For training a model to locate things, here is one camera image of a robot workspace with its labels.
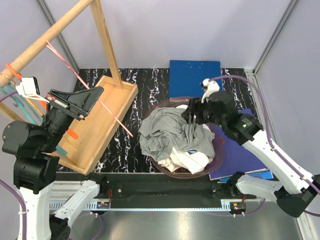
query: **teal hanger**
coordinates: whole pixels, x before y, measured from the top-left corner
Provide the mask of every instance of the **teal hanger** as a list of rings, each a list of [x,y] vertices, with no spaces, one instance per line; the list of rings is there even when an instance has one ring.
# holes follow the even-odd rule
[[[10,93],[12,91],[14,91],[15,89],[11,86],[11,84],[9,83],[8,85],[6,85],[4,88],[0,87],[0,91],[3,94],[7,94]],[[34,120],[34,118],[30,115],[30,113],[26,110],[25,106],[27,106],[35,115],[35,117],[37,118],[37,120],[40,122],[40,124],[42,123],[42,118],[39,117],[39,115],[37,114],[37,112],[34,110],[34,108],[25,100],[24,97],[20,96],[19,94],[17,95],[12,95],[11,98],[14,100],[14,106],[15,107],[19,107],[23,114],[28,118],[28,120],[30,121],[30,123],[32,124],[37,124],[37,122]],[[59,145],[56,146],[56,150],[63,156],[66,156],[68,153],[67,151],[65,151],[62,147],[60,147]]]

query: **white wall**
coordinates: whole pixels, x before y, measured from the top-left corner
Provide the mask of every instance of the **white wall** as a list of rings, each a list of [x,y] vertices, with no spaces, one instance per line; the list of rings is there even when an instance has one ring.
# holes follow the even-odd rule
[[[58,20],[77,0],[46,0]],[[289,0],[101,0],[119,68],[167,68],[170,60],[253,68]],[[87,8],[63,33],[80,68],[107,60]]]
[[[280,146],[320,174],[320,1],[300,1],[258,79]],[[320,214],[320,197],[309,210]],[[320,219],[313,218],[320,236]]]
[[[34,0],[2,1],[0,23],[0,72],[5,68],[5,63],[10,64],[49,27]],[[61,52],[57,42],[53,41],[53,44]],[[45,95],[52,88],[72,91],[76,83],[73,74],[47,49],[42,51],[21,74],[37,77],[41,95]],[[21,114],[21,111],[13,107],[11,99],[6,99],[4,103]],[[9,123],[8,119],[0,115],[1,135]],[[14,162],[13,156],[0,150],[0,178],[12,187]],[[16,239],[19,232],[19,204],[2,186],[0,186],[0,203],[0,239]]]

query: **gray cloth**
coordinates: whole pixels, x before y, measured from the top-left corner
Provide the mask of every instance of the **gray cloth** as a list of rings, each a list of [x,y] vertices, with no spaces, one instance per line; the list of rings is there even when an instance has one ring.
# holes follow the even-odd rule
[[[172,148],[187,152],[197,150],[209,158],[215,156],[212,139],[215,134],[202,125],[188,124],[181,116],[185,109],[162,107],[142,121],[139,129],[142,154],[156,161],[170,156]]]

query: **white cloth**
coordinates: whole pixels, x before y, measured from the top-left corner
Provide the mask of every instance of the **white cloth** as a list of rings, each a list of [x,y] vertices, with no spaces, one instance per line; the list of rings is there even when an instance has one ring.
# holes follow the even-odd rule
[[[180,105],[176,108],[187,109],[187,107],[187,105]],[[210,131],[209,127],[205,124],[203,125],[203,128]],[[194,152],[194,150],[181,152],[173,147],[170,157],[160,160],[157,163],[161,167],[167,168],[172,173],[179,168],[185,168],[188,169],[190,173],[195,174],[202,172],[212,160],[213,158],[209,159],[202,152]]]

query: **clothes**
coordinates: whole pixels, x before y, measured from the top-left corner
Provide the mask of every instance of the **clothes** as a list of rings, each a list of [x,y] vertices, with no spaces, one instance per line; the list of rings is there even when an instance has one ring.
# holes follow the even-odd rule
[[[181,116],[184,109],[162,107],[155,109],[142,121],[140,147],[143,155],[155,161],[168,158],[173,147],[179,152],[196,150],[210,159],[215,156],[212,139],[214,133],[204,129],[202,125],[191,124]]]
[[[202,172],[208,163],[211,163],[213,159],[209,159],[205,154],[201,152],[188,151],[181,152],[172,148],[170,157],[164,160],[158,161],[161,167],[167,168],[170,172],[174,172],[179,168],[188,169],[190,173],[195,174]]]

